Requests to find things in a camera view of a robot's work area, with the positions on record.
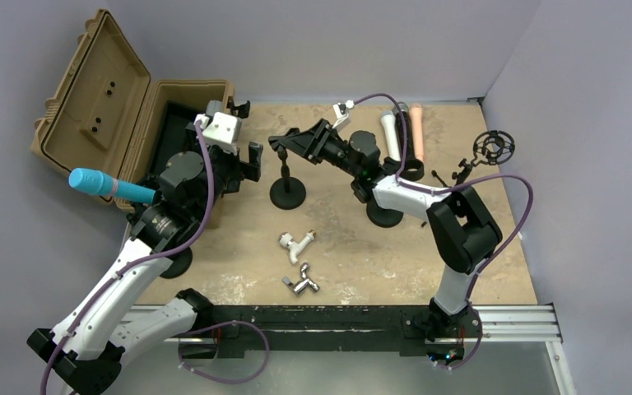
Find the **white microphone grey head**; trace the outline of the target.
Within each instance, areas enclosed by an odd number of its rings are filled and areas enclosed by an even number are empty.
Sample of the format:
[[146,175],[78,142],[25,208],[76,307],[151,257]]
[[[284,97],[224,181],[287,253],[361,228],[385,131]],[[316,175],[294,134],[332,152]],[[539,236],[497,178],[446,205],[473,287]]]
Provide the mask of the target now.
[[380,123],[383,127],[388,157],[396,162],[400,162],[402,158],[397,137],[396,120],[393,112],[391,110],[383,111],[380,117]]

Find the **black microphone silver grille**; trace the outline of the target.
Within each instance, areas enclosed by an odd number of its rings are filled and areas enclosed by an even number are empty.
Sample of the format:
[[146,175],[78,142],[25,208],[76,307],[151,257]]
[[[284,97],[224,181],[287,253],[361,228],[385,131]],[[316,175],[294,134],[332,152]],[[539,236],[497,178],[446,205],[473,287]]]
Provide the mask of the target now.
[[395,127],[398,144],[402,151],[401,158],[404,161],[408,161],[415,157],[408,106],[404,102],[397,102],[393,106],[393,114],[396,118]]

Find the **blue microphone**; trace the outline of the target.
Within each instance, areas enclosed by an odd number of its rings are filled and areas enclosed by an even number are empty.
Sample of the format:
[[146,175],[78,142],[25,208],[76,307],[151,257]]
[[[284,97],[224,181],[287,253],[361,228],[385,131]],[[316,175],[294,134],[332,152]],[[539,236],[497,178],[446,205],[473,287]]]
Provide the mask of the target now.
[[156,198],[156,190],[116,179],[100,170],[75,168],[68,176],[68,183],[71,188],[91,196],[144,204],[152,204]]

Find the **black tripod shock-mount stand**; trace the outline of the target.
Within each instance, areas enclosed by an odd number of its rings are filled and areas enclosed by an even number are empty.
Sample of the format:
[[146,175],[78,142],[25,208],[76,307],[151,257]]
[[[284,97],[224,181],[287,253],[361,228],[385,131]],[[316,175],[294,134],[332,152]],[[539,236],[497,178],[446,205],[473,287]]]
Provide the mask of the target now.
[[472,145],[473,158],[462,158],[458,167],[460,172],[453,172],[454,185],[464,183],[472,170],[478,165],[501,165],[510,160],[514,154],[516,143],[514,138],[501,130],[488,130],[479,134]]

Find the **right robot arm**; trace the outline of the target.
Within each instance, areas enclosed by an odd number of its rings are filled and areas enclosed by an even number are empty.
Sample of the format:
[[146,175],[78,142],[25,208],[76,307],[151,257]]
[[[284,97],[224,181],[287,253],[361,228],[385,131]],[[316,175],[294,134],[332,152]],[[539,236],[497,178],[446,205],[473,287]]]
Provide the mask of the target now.
[[434,340],[450,334],[469,313],[470,297],[481,267],[488,263],[503,235],[476,190],[405,183],[396,175],[395,161],[382,159],[373,133],[358,130],[340,137],[325,119],[301,131],[291,128],[273,135],[268,143],[276,152],[290,151],[314,165],[323,161],[352,176],[351,188],[362,203],[397,211],[427,223],[445,268],[439,288],[430,300],[429,316],[418,327]]

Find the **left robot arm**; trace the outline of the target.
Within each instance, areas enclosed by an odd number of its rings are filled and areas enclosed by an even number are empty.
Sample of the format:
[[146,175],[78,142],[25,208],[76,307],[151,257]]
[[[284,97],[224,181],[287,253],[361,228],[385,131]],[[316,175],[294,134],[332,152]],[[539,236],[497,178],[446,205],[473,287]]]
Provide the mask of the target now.
[[132,202],[131,230],[112,266],[89,295],[53,328],[40,328],[28,346],[75,394],[104,393],[123,367],[170,337],[217,334],[213,303],[200,292],[179,291],[170,302],[125,323],[123,316],[158,277],[187,271],[184,255],[207,228],[216,201],[261,177],[263,146],[249,143],[249,158],[217,142],[196,142],[171,156],[163,170],[129,184],[97,170],[71,172],[74,189]]

